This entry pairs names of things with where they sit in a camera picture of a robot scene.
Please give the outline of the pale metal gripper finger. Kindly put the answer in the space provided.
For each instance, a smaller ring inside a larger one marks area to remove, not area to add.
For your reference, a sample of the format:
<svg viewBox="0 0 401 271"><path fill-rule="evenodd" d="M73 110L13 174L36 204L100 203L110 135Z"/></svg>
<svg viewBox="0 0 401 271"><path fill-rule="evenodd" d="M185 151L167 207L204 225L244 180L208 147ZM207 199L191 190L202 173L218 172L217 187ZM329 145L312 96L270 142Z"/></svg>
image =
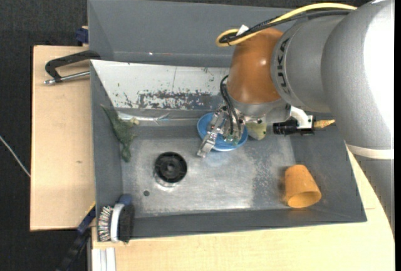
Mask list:
<svg viewBox="0 0 401 271"><path fill-rule="evenodd" d="M218 134L207 133L202 141L202 157L205 158L216 145Z"/></svg>
<svg viewBox="0 0 401 271"><path fill-rule="evenodd" d="M216 144L216 134L212 131L198 131L202 138L197 156L207 156Z"/></svg>

